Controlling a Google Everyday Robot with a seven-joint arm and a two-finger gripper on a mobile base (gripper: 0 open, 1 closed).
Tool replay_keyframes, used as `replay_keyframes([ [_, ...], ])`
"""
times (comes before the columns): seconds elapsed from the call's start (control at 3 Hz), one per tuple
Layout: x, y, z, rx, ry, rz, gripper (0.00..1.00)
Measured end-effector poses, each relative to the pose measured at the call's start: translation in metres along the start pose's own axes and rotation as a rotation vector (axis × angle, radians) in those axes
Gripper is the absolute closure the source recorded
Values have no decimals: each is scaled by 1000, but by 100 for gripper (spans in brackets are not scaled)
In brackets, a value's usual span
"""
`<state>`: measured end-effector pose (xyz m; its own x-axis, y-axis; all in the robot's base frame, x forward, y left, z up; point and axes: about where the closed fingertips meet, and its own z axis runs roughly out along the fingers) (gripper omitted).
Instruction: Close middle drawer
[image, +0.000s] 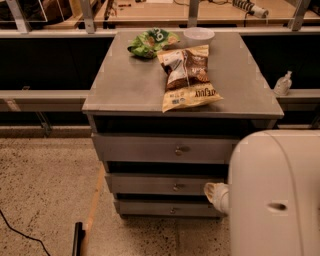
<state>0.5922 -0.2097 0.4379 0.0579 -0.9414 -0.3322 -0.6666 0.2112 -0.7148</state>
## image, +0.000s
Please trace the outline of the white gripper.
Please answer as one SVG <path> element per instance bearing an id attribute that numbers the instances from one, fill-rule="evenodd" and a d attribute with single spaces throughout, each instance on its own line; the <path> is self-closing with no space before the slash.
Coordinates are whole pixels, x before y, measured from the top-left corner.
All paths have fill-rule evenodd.
<path id="1" fill-rule="evenodd" d="M 229 186 L 224 183 L 206 183 L 204 193 L 209 202 L 223 214 L 229 213 Z"/>

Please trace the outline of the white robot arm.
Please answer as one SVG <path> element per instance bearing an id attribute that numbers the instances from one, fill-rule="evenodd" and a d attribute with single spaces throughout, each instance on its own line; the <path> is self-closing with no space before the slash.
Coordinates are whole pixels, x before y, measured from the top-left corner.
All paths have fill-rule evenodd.
<path id="1" fill-rule="evenodd" d="M 204 193 L 229 216 L 231 256 L 320 256 L 320 131 L 268 130 L 235 147 Z"/>

